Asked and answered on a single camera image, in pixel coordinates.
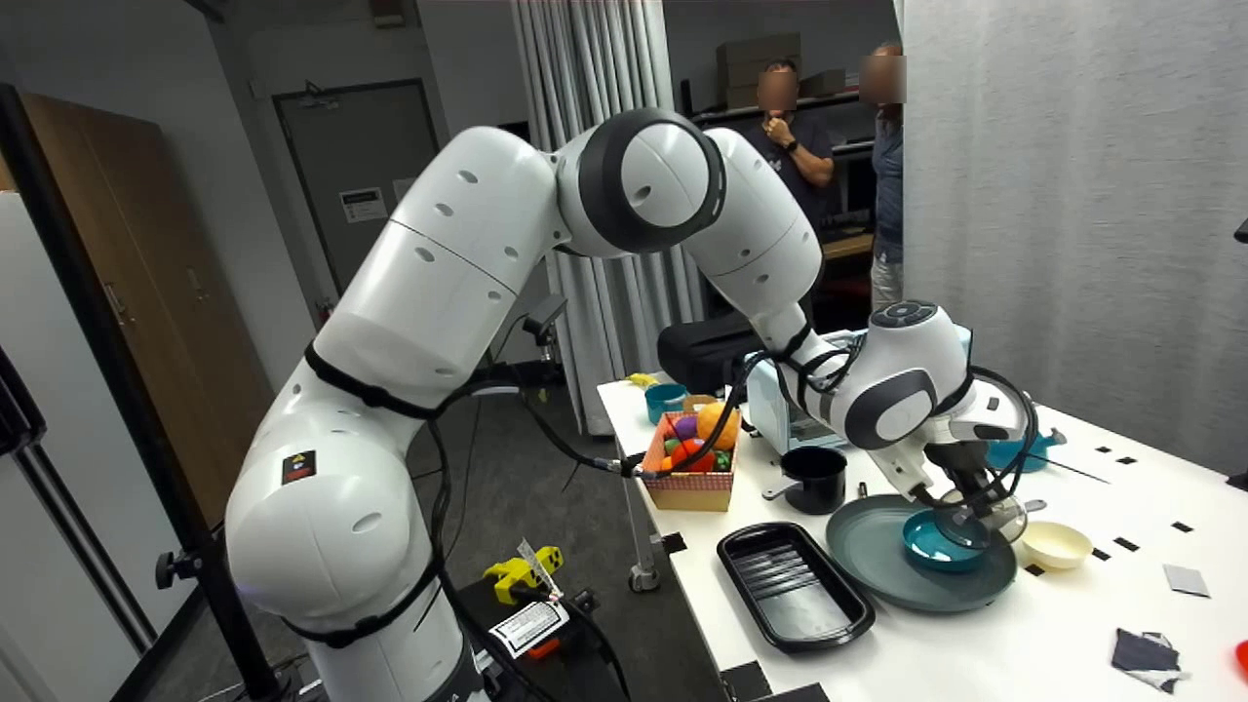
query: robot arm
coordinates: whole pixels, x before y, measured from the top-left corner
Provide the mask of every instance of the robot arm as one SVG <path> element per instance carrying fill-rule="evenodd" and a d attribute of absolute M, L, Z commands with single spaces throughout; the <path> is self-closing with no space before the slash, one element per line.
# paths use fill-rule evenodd
<path fill-rule="evenodd" d="M 823 264 L 817 232 L 739 132 L 641 108 L 548 155 L 470 129 L 389 215 L 228 503 L 238 592 L 305 636 L 332 700 L 472 687 L 407 450 L 466 389 L 548 251 L 671 246 L 750 316 L 817 421 L 870 450 L 905 497 L 923 483 L 932 412 L 971 397 L 969 334 L 936 306 L 817 334 L 801 310 Z"/>

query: cup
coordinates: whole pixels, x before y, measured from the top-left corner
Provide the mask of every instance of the cup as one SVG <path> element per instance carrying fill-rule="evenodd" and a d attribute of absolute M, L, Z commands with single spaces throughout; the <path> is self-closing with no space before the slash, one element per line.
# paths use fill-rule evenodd
<path fill-rule="evenodd" d="M 830 514 L 845 503 L 845 455 L 823 444 L 801 444 L 782 455 L 788 481 L 783 501 L 802 514 Z"/>

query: black tray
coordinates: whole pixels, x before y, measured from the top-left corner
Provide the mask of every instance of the black tray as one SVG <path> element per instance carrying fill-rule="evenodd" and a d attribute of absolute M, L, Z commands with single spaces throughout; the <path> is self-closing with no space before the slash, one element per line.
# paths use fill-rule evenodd
<path fill-rule="evenodd" d="M 873 605 L 840 574 L 802 525 L 758 524 L 717 541 L 743 600 L 782 650 L 845 648 Z"/>

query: plate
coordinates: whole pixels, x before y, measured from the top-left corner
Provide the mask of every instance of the plate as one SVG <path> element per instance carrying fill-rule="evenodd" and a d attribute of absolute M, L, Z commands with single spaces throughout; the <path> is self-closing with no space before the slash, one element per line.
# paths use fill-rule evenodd
<path fill-rule="evenodd" d="M 900 497 L 866 497 L 840 506 L 826 519 L 826 554 L 843 566 L 864 589 L 882 600 L 927 611 L 956 615 L 987 609 L 1013 581 L 1013 545 L 1004 536 L 990 536 L 979 562 L 969 574 L 921 571 L 905 554 L 905 524 L 927 506 Z"/>

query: floor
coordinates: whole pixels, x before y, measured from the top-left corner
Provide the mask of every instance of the floor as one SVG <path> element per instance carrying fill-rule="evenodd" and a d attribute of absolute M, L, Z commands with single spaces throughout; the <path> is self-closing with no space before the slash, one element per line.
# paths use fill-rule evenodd
<path fill-rule="evenodd" d="M 575 434 L 567 389 L 548 389 L 539 412 L 588 455 L 615 455 L 611 441 Z M 633 592 L 633 537 L 623 519 L 623 483 L 615 477 L 576 467 L 563 455 L 520 397 L 470 397 L 440 421 L 440 441 L 454 472 L 454 503 L 445 519 L 449 577 L 472 587 L 490 562 L 510 557 L 514 541 L 563 545 L 567 592 L 594 592 L 596 627 L 622 655 L 633 702 L 717 702 L 727 700 L 691 620 L 691 609 L 671 577 L 659 592 Z M 440 483 L 436 441 L 425 429 L 412 441 L 410 467 L 418 497 L 428 506 Z M 315 681 L 302 641 L 275 615 L 253 611 L 253 632 L 266 659 Z M 171 641 L 142 702 L 233 702 L 238 668 L 207 615 L 191 609 L 184 636 Z"/>

